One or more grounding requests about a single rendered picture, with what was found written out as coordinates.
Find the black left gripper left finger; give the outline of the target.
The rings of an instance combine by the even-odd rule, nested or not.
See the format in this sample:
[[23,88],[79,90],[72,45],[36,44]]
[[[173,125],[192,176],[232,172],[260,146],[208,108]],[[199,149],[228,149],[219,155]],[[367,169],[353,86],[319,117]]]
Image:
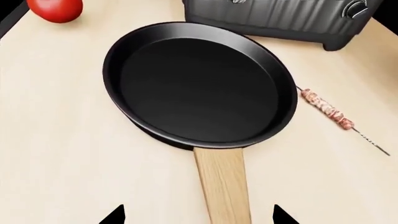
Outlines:
[[119,205],[108,216],[99,222],[99,224],[124,224],[126,219],[124,205]]

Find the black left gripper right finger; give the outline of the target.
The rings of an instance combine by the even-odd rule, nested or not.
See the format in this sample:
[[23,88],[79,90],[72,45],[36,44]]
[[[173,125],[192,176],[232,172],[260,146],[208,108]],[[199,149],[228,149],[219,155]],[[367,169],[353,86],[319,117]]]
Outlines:
[[273,222],[274,224],[299,224],[299,222],[294,220],[292,216],[278,205],[274,205]]

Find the red tomato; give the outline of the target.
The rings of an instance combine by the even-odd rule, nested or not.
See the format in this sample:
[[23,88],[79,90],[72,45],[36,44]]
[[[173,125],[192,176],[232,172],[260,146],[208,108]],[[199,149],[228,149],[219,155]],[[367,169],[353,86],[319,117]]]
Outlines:
[[83,11],[82,0],[26,0],[26,2],[34,14],[57,24],[71,22]]

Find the meat kebab on metal skewer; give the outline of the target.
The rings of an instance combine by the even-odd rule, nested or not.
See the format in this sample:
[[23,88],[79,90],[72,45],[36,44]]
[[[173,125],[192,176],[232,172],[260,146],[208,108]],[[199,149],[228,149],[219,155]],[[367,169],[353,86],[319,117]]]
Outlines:
[[340,128],[343,130],[353,130],[357,132],[362,138],[364,138],[368,143],[372,144],[374,147],[382,151],[387,156],[391,156],[387,151],[385,151],[382,147],[377,145],[374,141],[369,139],[367,136],[359,132],[355,128],[354,122],[348,119],[344,113],[340,110],[336,109],[334,106],[329,104],[326,100],[321,98],[317,93],[312,91],[311,89],[301,89],[300,87],[296,86],[299,90],[300,96],[311,106],[321,111],[328,119],[336,123]]

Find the grey toaster appliance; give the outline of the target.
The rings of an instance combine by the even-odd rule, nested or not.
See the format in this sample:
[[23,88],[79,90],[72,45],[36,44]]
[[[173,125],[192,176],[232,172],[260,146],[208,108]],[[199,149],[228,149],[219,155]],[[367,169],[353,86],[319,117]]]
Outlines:
[[352,0],[182,0],[185,20],[244,35],[317,42],[333,52],[344,48],[368,23],[383,0],[366,0],[369,9],[342,18]]

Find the black stove knob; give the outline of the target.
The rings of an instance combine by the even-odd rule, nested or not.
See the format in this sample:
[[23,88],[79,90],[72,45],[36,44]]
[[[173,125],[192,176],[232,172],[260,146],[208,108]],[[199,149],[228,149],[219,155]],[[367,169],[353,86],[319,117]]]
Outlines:
[[369,9],[366,0],[352,0],[342,10],[342,18],[355,19]]

